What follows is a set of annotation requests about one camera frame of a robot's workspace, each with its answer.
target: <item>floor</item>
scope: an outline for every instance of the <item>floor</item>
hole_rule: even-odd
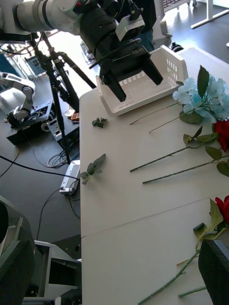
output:
[[[223,8],[215,7],[214,13],[222,10]],[[195,30],[190,28],[193,23],[201,21],[205,17],[206,5],[203,3],[198,3],[195,9],[192,6],[188,7],[184,4],[180,7],[179,11],[172,10],[168,12],[166,19],[169,32],[173,34],[173,41],[181,44],[184,48],[202,48],[229,63],[229,49],[226,47],[226,43],[229,42],[229,14]],[[69,57],[95,82],[96,70],[89,70],[88,65],[83,61],[81,48],[79,47],[79,37],[74,37],[68,33],[59,33],[51,37],[50,41],[57,51],[62,50],[68,53]],[[70,79],[79,96],[90,90],[71,71]],[[52,98],[49,81],[46,76],[38,78],[35,84],[35,104],[43,103]],[[61,102],[61,107],[64,112],[68,105]],[[3,118],[4,114],[0,112],[0,154],[14,159],[18,148],[14,147],[5,138],[9,132],[9,127],[2,122]],[[44,164],[47,163],[47,160],[52,155],[61,150],[50,134],[44,134],[44,136],[34,139],[31,143],[36,157]],[[28,144],[21,147],[21,153],[17,161],[27,166],[45,169],[37,162]],[[0,173],[8,166],[7,162],[0,160]],[[67,165],[56,171],[65,173],[66,168]],[[61,182],[62,178],[59,176],[35,173],[13,165],[0,178],[0,195],[15,204],[25,214],[31,224],[32,234],[35,238],[41,208],[50,194],[60,187]],[[79,191],[75,194],[75,197],[79,197]],[[80,215],[80,202],[74,202],[73,205],[75,211]],[[45,206],[39,239],[54,242],[78,234],[80,234],[80,221],[73,214],[68,198],[56,192]]]

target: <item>red rose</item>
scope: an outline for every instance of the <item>red rose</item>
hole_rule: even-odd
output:
[[[229,224],[229,196],[226,196],[224,202],[216,197],[216,203],[219,208],[220,213],[223,216],[223,220]]]
[[[219,134],[218,141],[222,150],[229,148],[229,121],[218,121],[214,124],[214,132]]]

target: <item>white desk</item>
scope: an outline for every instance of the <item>white desk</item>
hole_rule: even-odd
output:
[[[226,14],[229,13],[229,10],[224,10],[216,15],[213,15],[213,0],[207,0],[207,17],[206,19],[200,21],[200,22],[197,22],[193,25],[191,25],[191,29],[195,29],[197,27],[200,27],[201,25],[204,25],[210,21],[213,21],[219,17],[222,17]]]
[[[229,84],[226,63],[194,48],[180,55],[187,62],[190,77],[197,78],[201,64]],[[168,96],[111,118],[97,89],[81,97],[81,170],[103,153],[107,155],[103,173],[87,185],[81,184],[83,305],[134,305],[156,290],[175,275],[176,263],[193,254],[196,240],[192,229],[202,221],[208,223],[206,198],[228,194],[229,180],[218,173],[215,165],[142,185],[143,180],[206,162],[208,156],[201,149],[129,172],[183,147],[183,134],[192,135],[198,129],[176,120],[148,133],[177,117],[180,106],[129,125],[173,102]],[[108,118],[104,129],[92,126],[97,116]],[[203,134],[210,131],[210,123],[205,123]],[[178,293],[203,285],[197,268],[188,272],[189,276],[183,275],[148,304],[211,304],[206,291],[198,293],[198,299],[194,297],[198,302],[190,301],[192,296],[178,300]]]

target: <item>white device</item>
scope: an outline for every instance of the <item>white device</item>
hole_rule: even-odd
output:
[[[0,86],[4,89],[0,93],[0,109],[18,122],[28,117],[33,107],[35,84],[14,74],[0,72]],[[20,93],[16,93],[12,98],[11,88],[22,92],[23,102],[15,108],[11,108],[11,106],[21,100],[21,98],[18,100]]]
[[[72,161],[65,175],[80,179],[80,160]],[[78,183],[79,181],[76,179],[64,177],[59,192],[63,195],[72,195],[76,191]]]

